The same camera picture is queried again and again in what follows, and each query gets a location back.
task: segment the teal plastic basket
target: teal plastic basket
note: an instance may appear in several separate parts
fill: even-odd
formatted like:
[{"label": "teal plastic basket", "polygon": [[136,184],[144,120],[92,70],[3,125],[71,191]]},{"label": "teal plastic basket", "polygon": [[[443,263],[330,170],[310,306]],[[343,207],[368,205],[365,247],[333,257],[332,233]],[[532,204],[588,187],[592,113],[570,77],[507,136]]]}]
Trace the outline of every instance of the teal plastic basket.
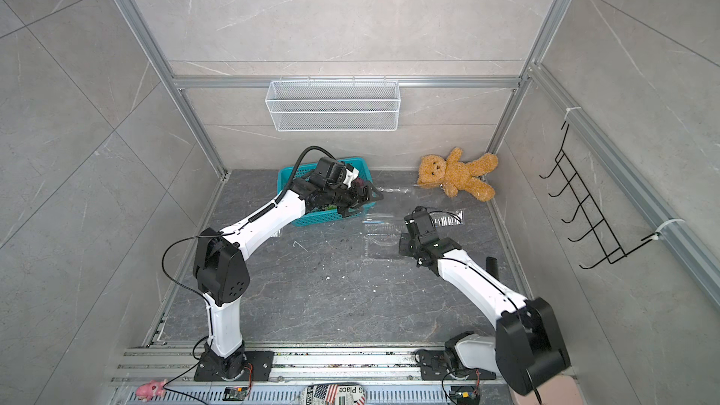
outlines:
[{"label": "teal plastic basket", "polygon": [[[372,176],[370,175],[370,169],[367,166],[367,163],[365,163],[365,160],[360,157],[352,157],[352,158],[342,158],[338,161],[345,162],[349,165],[352,165],[355,169],[360,171],[360,178],[369,182],[372,182]],[[297,172],[295,173],[295,177],[303,176],[304,174],[309,173],[311,170],[317,166],[318,163],[310,163],[308,165],[301,165],[297,168]],[[284,167],[280,169],[280,172],[277,173],[277,192],[279,193],[282,191],[283,187],[285,186],[285,183],[287,183],[287,180],[290,178],[290,173],[293,171],[293,167]],[[375,202],[368,203],[363,207],[364,210],[367,210],[371,206],[375,205]],[[337,221],[338,219],[342,219],[343,217],[340,216],[337,210],[326,210],[326,211],[313,211],[311,213],[308,213],[304,215],[303,217],[299,219],[295,219],[292,222],[292,225],[296,227],[303,227],[306,225],[311,224],[319,224],[320,222],[330,222],[330,221]]]}]

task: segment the pink toy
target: pink toy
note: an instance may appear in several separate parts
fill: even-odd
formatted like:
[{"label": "pink toy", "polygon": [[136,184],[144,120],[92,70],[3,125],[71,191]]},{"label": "pink toy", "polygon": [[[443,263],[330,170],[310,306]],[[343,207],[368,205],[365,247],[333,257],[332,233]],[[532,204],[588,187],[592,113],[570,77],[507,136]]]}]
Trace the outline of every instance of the pink toy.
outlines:
[{"label": "pink toy", "polygon": [[167,378],[163,381],[153,380],[151,382],[147,382],[146,384],[138,387],[138,390],[135,391],[135,395],[143,402],[147,402],[155,396],[164,397],[165,390],[163,389],[163,386],[165,386],[165,383],[167,382]]}]

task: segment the teddy bear head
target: teddy bear head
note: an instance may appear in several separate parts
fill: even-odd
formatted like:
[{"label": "teddy bear head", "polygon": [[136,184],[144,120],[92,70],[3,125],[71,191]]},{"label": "teddy bear head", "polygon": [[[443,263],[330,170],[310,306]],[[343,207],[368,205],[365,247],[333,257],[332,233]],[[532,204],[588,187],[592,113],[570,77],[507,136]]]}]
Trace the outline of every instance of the teddy bear head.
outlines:
[{"label": "teddy bear head", "polygon": [[427,155],[420,160],[418,186],[422,188],[436,188],[445,178],[447,162],[443,157]]}]

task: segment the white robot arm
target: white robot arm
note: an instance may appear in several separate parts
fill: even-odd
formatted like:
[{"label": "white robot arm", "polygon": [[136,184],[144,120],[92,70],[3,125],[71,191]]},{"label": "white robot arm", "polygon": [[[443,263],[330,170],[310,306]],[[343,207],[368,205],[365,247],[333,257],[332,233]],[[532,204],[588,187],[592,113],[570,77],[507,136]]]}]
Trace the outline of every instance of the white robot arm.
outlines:
[{"label": "white robot arm", "polygon": [[455,285],[495,327],[495,338],[468,333],[448,341],[448,372],[481,368],[501,374],[519,394],[537,394],[538,386],[570,366],[552,308],[500,283],[495,258],[486,259],[484,270],[457,242],[440,238],[432,212],[438,211],[419,206],[405,217],[408,233],[400,237],[400,254]]},{"label": "white robot arm", "polygon": [[[311,149],[321,150],[328,157],[321,158],[307,175],[295,178],[302,158]],[[347,217],[381,199],[383,194],[372,183],[363,181],[355,167],[313,146],[302,152],[285,188],[270,202],[221,231],[204,230],[193,269],[198,289],[207,302],[210,328],[203,364],[213,366],[217,376],[225,380],[234,380],[243,373],[246,357],[239,327],[240,297],[250,284],[245,261],[267,238],[312,210],[335,206],[340,215]]]}]

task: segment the brown teddy bear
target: brown teddy bear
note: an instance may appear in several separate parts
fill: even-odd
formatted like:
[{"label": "brown teddy bear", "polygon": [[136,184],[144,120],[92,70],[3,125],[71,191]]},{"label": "brown teddy bear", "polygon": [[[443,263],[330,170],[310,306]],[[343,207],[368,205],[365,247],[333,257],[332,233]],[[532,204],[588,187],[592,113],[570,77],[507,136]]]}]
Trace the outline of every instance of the brown teddy bear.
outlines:
[{"label": "brown teddy bear", "polygon": [[426,155],[420,161],[418,186],[435,188],[442,186],[448,197],[455,197],[458,190],[473,194],[478,201],[487,202],[495,196],[492,186],[477,178],[492,172],[498,166],[498,157],[485,154],[470,163],[460,161],[462,149],[453,148],[445,161],[437,155]]}]

